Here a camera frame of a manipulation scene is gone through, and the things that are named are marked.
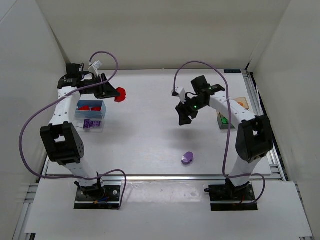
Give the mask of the red half-round lego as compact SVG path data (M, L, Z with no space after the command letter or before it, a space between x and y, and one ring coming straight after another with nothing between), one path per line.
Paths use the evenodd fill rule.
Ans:
M117 96L114 98L114 101L115 101L116 103L121 103L121 102L123 102L123 101L126 99L126 97L127 97L127 92L126 92L126 90L125 90L124 88L122 88L122 87L118 87L118 88L116 89L116 91L119 93L119 95L117 95Z

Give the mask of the red green rounded lego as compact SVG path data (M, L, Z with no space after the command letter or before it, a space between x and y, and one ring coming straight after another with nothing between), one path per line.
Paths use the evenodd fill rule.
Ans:
M90 110L91 110L91 111L95 111L95 112L100 112L101 109L102 109L102 108L99 106L99 107L92 107Z

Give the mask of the red rounded lego brick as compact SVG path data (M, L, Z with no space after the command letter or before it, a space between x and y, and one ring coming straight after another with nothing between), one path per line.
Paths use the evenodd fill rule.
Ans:
M84 105L78 108L78 111L90 111L90 107L88 105Z

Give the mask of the small green lego brick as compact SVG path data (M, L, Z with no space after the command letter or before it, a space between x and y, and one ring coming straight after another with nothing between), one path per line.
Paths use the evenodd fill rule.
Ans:
M225 117L223 117L221 121L224 125L227 125L229 123L229 121Z

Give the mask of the purple half-round lego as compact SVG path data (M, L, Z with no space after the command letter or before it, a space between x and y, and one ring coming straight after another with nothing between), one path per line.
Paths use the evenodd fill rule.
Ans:
M194 160L194 154L191 151L188 151L182 156L181 163L183 165L189 165L192 163L193 160Z

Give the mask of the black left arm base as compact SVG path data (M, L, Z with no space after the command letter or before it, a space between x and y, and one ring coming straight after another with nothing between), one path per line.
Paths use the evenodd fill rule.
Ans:
M103 185L102 187L82 187L74 182L77 191L74 200L76 210L119 210L121 206L120 183Z

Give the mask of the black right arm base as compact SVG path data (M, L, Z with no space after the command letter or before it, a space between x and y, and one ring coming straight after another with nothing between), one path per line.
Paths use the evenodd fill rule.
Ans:
M256 196L253 186L249 184L246 188L237 192L227 189L226 184L209 185L204 189L209 194L210 210L212 212L240 212L257 211Z

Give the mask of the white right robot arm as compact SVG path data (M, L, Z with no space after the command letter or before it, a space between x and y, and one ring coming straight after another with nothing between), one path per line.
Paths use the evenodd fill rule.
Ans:
M234 99L229 98L227 90L219 84L210 85L205 76L191 81L194 93L188 97L184 88L174 87L172 95L179 97L176 106L179 125L189 125L204 107L211 107L227 118L236 129L235 149L237 159L226 178L226 185L233 192L247 187L250 176L258 162L273 149L272 129L266 115L255 115Z

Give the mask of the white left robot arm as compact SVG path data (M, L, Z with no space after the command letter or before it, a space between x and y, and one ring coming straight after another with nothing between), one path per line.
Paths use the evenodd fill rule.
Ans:
M81 95L93 94L100 100L113 98L120 103L126 99L126 90L114 88L109 82L102 84L107 79L104 74L84 79L88 74L81 64L66 64L66 75L57 86L60 102L49 124L41 127L40 136L49 160L68 169L77 177L75 184L83 194L98 200L105 195L103 182L83 159L85 146L72 122Z

